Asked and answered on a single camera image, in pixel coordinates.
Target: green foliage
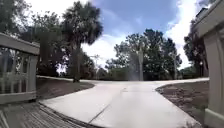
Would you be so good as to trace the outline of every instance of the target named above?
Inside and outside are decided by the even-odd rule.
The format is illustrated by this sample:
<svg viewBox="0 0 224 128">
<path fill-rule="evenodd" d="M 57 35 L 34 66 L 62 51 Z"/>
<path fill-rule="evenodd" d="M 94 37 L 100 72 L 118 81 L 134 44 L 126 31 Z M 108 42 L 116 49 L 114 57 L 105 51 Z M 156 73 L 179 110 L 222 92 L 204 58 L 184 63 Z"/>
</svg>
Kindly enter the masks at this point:
<svg viewBox="0 0 224 128">
<path fill-rule="evenodd" d="M 24 0 L 0 0 L 0 32 L 18 34 L 26 22 L 24 11 L 28 8 Z"/>
<path fill-rule="evenodd" d="M 180 70 L 180 75 L 182 79 L 193 79 L 197 78 L 196 69 L 193 66 L 186 67 Z"/>
<path fill-rule="evenodd" d="M 58 76 L 57 68 L 65 61 L 65 46 L 62 40 L 59 17 L 46 12 L 32 16 L 33 25 L 25 26 L 20 38 L 40 43 L 40 56 L 37 64 L 39 75 Z"/>
<path fill-rule="evenodd" d="M 69 42 L 70 53 L 76 61 L 71 65 L 74 70 L 73 81 L 78 82 L 80 79 L 80 49 L 82 43 L 93 44 L 94 41 L 102 34 L 103 27 L 99 21 L 100 9 L 91 3 L 82 5 L 80 2 L 74 2 L 71 8 L 68 8 L 63 15 L 62 23 L 63 35 Z"/>
<path fill-rule="evenodd" d="M 171 39 L 165 39 L 162 32 L 152 29 L 146 29 L 142 35 L 129 35 L 124 42 L 115 46 L 117 59 L 108 61 L 106 66 L 108 72 L 112 73 L 111 76 L 116 76 L 113 74 L 118 70 L 123 75 L 118 78 L 138 80 L 140 47 L 143 51 L 145 80 L 174 79 L 175 70 L 181 64 L 175 43 Z"/>
<path fill-rule="evenodd" d="M 97 80 L 107 80 L 108 79 L 107 71 L 100 67 L 96 73 L 96 79 Z"/>
<path fill-rule="evenodd" d="M 81 50 L 81 65 L 80 65 L 80 76 L 81 79 L 94 79 L 95 77 L 95 65 L 93 60 L 87 56 L 85 52 Z M 71 61 L 72 59 L 69 59 L 66 61 L 67 69 L 66 69 L 66 74 L 65 77 L 68 78 L 73 78 L 74 70 L 71 68 L 72 66 L 69 65 L 74 65 L 74 62 Z"/>
<path fill-rule="evenodd" d="M 193 31 L 192 27 L 194 26 L 194 21 L 191 23 L 191 31 L 184 38 L 185 45 L 184 51 L 188 60 L 193 64 L 196 69 L 196 76 L 208 76 L 208 62 L 206 58 L 206 50 L 204 45 L 204 40 L 198 38 L 195 31 Z"/>
</svg>

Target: concrete path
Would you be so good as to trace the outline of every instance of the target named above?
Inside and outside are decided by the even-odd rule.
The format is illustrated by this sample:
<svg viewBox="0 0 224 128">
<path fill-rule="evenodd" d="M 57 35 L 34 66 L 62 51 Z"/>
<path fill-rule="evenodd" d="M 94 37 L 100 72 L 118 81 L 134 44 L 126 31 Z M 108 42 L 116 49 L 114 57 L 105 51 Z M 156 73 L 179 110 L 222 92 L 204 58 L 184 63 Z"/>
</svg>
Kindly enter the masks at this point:
<svg viewBox="0 0 224 128">
<path fill-rule="evenodd" d="M 100 82 L 89 90 L 41 101 L 53 110 L 85 123 L 113 128 L 182 128 L 198 123 L 155 91 L 171 83 L 208 79 L 155 82 Z"/>
</svg>

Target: blue sky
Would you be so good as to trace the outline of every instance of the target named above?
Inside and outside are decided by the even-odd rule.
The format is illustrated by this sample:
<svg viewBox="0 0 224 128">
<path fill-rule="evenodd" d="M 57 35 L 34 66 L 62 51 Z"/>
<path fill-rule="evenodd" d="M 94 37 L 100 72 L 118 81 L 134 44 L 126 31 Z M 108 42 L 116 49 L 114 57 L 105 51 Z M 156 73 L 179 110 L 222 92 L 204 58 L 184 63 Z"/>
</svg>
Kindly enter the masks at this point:
<svg viewBox="0 0 224 128">
<path fill-rule="evenodd" d="M 77 0 L 26 0 L 34 12 L 52 11 L 61 15 Z M 92 45 L 83 45 L 88 55 L 98 54 L 98 64 L 115 57 L 113 47 L 125 40 L 128 34 L 142 33 L 146 28 L 162 31 L 176 43 L 183 64 L 189 66 L 183 51 L 184 36 L 189 32 L 190 21 L 199 11 L 201 0 L 80 0 L 90 1 L 101 8 L 103 35 Z"/>
</svg>

